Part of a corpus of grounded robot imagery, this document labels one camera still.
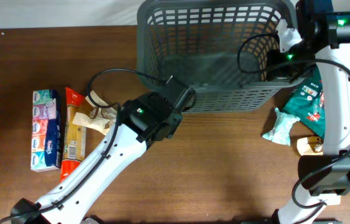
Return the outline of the orange spaghetti packet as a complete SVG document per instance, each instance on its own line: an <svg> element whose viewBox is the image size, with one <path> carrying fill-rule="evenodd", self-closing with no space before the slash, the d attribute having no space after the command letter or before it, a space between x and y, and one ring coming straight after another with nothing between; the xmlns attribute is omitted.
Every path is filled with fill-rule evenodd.
<svg viewBox="0 0 350 224"><path fill-rule="evenodd" d="M85 159L86 128L73 124L73 119L85 97L65 88L67 120L65 123L65 139L62 156L60 181L63 182Z"/></svg>

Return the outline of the beige Pantree snack bag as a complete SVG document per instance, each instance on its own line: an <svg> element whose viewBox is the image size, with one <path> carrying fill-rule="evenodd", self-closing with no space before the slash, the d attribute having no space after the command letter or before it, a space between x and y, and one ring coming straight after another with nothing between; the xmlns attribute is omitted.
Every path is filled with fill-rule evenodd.
<svg viewBox="0 0 350 224"><path fill-rule="evenodd" d="M297 141L297 150L301 156L321 156L323 140L319 136L301 138Z"/></svg>

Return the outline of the beige brown snack bag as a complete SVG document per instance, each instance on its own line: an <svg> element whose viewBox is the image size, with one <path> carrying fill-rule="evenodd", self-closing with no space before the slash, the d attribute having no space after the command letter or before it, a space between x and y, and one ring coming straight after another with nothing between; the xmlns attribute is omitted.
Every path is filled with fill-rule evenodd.
<svg viewBox="0 0 350 224"><path fill-rule="evenodd" d="M107 135L115 125L116 115L117 111L114 108L99 108L86 96L76 110L72 123Z"/></svg>

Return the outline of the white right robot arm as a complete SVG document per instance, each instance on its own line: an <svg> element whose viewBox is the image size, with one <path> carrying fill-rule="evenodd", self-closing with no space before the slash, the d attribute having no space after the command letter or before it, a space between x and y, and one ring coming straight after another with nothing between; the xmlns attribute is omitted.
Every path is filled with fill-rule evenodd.
<svg viewBox="0 0 350 224"><path fill-rule="evenodd" d="M325 104L323 154L302 156L290 201L273 223L312 223L350 192L350 12L335 12L331 1L299 1L297 27L277 25L283 58L268 70L316 65Z"/></svg>

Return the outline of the Kleenex tissue multipack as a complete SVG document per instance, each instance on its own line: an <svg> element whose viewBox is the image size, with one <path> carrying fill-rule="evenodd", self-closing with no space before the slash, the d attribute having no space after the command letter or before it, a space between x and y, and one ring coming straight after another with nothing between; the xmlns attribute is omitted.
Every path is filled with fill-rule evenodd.
<svg viewBox="0 0 350 224"><path fill-rule="evenodd" d="M60 95L55 90L32 93L30 169L44 172L61 168Z"/></svg>

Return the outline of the green snack bag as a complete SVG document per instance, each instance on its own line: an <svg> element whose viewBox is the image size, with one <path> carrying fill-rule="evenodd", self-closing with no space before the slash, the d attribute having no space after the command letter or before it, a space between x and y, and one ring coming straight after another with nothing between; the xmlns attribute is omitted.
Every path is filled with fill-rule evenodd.
<svg viewBox="0 0 350 224"><path fill-rule="evenodd" d="M300 118L300 121L321 139L325 136L325 105L323 86L318 68L294 89L283 112Z"/></svg>

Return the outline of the mint green wipes pack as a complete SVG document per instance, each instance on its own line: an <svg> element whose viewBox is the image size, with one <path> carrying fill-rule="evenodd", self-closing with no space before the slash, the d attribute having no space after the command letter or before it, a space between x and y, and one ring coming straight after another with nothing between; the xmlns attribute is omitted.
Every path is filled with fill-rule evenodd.
<svg viewBox="0 0 350 224"><path fill-rule="evenodd" d="M278 108L275 108L275 114L277 118L273 128L263 134L262 137L276 144L290 146L290 130L293 124L298 122L300 118L281 112Z"/></svg>

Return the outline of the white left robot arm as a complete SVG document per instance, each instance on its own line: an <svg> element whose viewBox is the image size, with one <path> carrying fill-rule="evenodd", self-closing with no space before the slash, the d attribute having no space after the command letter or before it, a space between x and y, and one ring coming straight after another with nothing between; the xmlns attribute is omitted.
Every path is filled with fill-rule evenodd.
<svg viewBox="0 0 350 224"><path fill-rule="evenodd" d="M182 112L195 102L194 89L171 77L159 91L125 102L116 123L96 149L53 190L35 203L21 199L11 223L81 223L96 199L157 141L172 138Z"/></svg>

